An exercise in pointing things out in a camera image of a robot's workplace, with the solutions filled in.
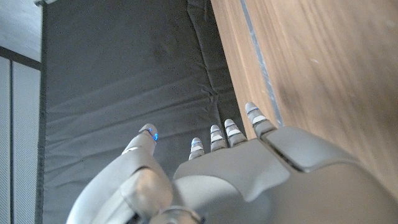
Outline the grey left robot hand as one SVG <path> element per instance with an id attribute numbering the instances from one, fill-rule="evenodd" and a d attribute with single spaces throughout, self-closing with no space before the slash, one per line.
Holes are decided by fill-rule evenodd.
<path id="1" fill-rule="evenodd" d="M 154 125 L 75 200 L 68 223 L 396 223 L 397 200 L 353 156 L 245 106 L 256 137 L 231 119 L 210 129 L 211 151 L 193 139 L 168 178 L 154 159 Z"/>

